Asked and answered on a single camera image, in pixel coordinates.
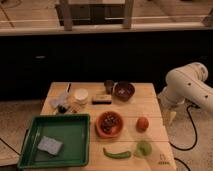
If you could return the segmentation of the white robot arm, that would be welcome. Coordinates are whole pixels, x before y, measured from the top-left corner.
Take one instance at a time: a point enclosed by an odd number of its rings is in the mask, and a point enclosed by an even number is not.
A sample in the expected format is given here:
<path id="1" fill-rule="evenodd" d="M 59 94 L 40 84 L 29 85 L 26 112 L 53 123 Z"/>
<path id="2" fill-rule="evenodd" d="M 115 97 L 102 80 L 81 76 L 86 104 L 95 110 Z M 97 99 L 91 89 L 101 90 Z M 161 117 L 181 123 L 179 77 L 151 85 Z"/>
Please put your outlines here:
<path id="1" fill-rule="evenodd" d="M 175 108 L 189 100 L 213 114 L 213 88 L 205 84 L 208 78 L 206 66 L 193 62 L 170 70 L 166 86 L 157 95 L 163 123 L 170 125 L 176 117 Z"/>

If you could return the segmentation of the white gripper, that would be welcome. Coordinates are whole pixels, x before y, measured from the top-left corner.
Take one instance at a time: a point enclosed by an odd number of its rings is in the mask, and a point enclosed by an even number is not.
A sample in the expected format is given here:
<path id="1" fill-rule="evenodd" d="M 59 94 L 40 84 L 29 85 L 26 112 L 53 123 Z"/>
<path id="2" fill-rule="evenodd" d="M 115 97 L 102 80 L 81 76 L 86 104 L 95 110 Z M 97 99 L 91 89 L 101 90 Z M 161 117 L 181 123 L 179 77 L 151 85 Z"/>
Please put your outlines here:
<path id="1" fill-rule="evenodd" d="M 184 103 L 184 98 L 179 96 L 169 96 L 165 94 L 159 94 L 158 99 L 161 104 L 162 110 L 162 118 L 164 125 L 171 125 L 173 120 L 176 117 L 176 111 L 169 111 L 174 110 L 178 106 L 182 105 Z"/>

